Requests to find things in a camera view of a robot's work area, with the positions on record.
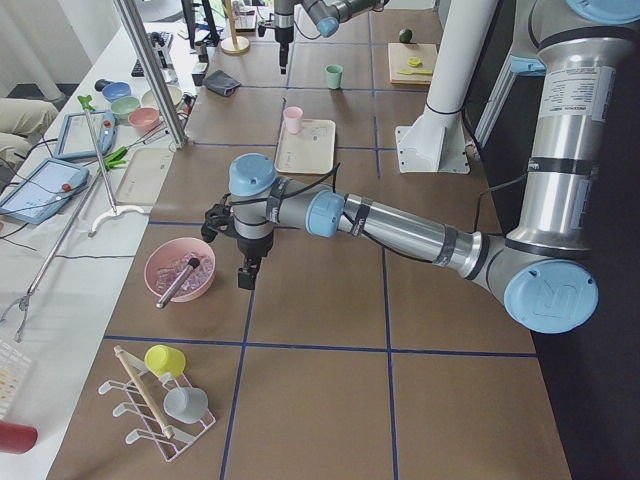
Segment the pink bowl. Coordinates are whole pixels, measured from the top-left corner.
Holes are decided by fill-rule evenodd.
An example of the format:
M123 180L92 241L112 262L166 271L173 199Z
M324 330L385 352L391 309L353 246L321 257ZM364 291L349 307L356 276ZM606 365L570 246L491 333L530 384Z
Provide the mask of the pink bowl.
M155 108L142 107L129 114L129 125L141 133L147 133L160 125L160 112Z
M199 257L209 257L213 263L213 269L205 283L200 285L196 290L180 295L180 292L174 296L172 302L188 302L194 298L203 295L213 283L216 273L216 256L208 243L198 238L184 237L176 238L163 245L160 245L149 257L144 266L144 282L147 288L158 297L162 296L162 292L156 289L158 281L158 270L170 268L171 263L181 259L184 255L193 252Z

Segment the red object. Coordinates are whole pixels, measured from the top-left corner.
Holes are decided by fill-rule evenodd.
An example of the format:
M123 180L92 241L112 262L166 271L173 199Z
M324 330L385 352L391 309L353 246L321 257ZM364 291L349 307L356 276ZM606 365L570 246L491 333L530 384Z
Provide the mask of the red object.
M0 420L0 452L28 452L37 439L38 431L35 428Z

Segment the lime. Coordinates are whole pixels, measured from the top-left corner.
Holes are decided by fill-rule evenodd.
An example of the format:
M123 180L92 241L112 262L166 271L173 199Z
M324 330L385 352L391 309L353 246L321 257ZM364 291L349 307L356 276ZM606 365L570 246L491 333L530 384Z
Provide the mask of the lime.
M400 43L411 43L411 37L413 37L413 32L409 28L403 28L398 34Z

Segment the light blue joint cap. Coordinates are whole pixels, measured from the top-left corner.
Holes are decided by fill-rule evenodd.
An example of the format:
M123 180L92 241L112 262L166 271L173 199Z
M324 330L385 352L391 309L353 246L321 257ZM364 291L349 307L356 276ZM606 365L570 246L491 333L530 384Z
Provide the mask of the light blue joint cap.
M523 77L544 77L547 69L537 58L511 55L511 71Z
M320 35L322 35L324 38L330 37L331 35L336 33L339 26L340 23L338 23L338 20L333 17L324 17L322 20L316 23L318 32L320 32Z
M271 187L276 179L273 162L259 153L240 155L229 167L229 191L237 197L251 197Z
M319 192L307 209L305 226L311 235L332 237L338 230L340 216L344 209L344 198L337 193L323 190Z
M582 266L544 260L516 274L504 306L516 321L540 333L562 333L582 325L598 305L598 286Z
M566 0L583 18L605 25L624 25L640 19L638 0Z

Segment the beige pants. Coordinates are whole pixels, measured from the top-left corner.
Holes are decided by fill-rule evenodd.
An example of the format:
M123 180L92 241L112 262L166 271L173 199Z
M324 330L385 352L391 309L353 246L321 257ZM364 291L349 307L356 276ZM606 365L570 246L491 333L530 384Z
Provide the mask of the beige pants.
M0 164L20 168L31 144L26 137L43 135L58 115L56 108L44 100L0 98Z

